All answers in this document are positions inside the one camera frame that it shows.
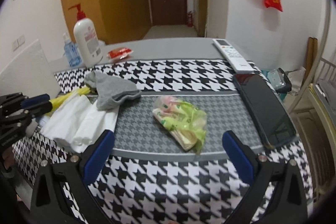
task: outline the metal screw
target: metal screw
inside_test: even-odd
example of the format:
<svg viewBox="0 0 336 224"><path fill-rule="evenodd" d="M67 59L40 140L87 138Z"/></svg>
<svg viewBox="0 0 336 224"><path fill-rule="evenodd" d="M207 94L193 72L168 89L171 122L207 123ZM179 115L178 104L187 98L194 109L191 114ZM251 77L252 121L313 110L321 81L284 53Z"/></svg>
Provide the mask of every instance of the metal screw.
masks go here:
<svg viewBox="0 0 336 224"><path fill-rule="evenodd" d="M293 160L293 159L291 159L291 160L289 160L289 164L291 165L291 166L296 166L296 161L295 160Z"/></svg>
<svg viewBox="0 0 336 224"><path fill-rule="evenodd" d="M73 155L71 158L70 158L70 161L75 163L75 162L78 162L79 161L79 157L77 155Z"/></svg>
<svg viewBox="0 0 336 224"><path fill-rule="evenodd" d="M266 161L267 161L267 157L264 156L264 155L259 155L259 156L258 156L258 159L259 159L261 162L266 162Z"/></svg>
<svg viewBox="0 0 336 224"><path fill-rule="evenodd" d="M46 167L47 165L48 165L48 161L47 160L41 161L41 166L42 167Z"/></svg>

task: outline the gray houndstooth mat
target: gray houndstooth mat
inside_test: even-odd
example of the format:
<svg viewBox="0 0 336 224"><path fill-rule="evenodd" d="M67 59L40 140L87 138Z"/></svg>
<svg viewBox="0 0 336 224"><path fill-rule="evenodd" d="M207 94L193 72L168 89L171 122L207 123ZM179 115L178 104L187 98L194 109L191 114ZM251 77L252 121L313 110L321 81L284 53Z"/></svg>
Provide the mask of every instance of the gray houndstooth mat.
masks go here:
<svg viewBox="0 0 336 224"><path fill-rule="evenodd" d="M115 128L115 149L149 153L184 152L154 118L152 110L157 98L143 96L135 101L127 101L120 107ZM253 121L238 94L178 98L192 103L207 114L207 135L202 153L223 152L221 138L227 130L233 130L241 142L249 147L262 146Z"/></svg>

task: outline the red snack packet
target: red snack packet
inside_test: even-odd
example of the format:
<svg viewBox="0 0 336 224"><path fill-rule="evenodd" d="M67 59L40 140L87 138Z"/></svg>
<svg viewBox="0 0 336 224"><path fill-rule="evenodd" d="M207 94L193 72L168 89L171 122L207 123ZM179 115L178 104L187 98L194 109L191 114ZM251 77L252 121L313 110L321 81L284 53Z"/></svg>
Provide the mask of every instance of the red snack packet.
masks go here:
<svg viewBox="0 0 336 224"><path fill-rule="evenodd" d="M112 51L109 51L109 53L107 54L107 57L110 58L113 63L115 63L115 62L118 62L126 58L127 56L132 54L132 52L133 51L129 48L120 47L120 48L115 48Z"/></svg>

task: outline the white remote control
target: white remote control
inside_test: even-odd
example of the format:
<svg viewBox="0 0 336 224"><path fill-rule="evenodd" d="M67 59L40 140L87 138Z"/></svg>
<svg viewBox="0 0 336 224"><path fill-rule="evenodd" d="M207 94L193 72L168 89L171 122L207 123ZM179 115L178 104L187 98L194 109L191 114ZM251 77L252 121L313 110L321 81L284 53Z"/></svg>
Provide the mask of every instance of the white remote control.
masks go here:
<svg viewBox="0 0 336 224"><path fill-rule="evenodd" d="M254 69L251 67L251 65L226 39L213 39L213 42L236 73L254 72Z"/></svg>

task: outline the white pump bottle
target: white pump bottle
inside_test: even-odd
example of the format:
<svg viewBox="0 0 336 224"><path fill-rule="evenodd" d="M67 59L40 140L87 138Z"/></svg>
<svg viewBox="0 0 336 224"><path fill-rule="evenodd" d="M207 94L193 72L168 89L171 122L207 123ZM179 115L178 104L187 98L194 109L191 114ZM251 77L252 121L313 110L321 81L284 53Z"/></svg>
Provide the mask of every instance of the white pump bottle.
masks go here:
<svg viewBox="0 0 336 224"><path fill-rule="evenodd" d="M102 59L103 55L98 43L95 25L85 16L81 5L76 4L69 8L77 8L77 23L73 28L73 35L81 52L86 67L92 67Z"/></svg>

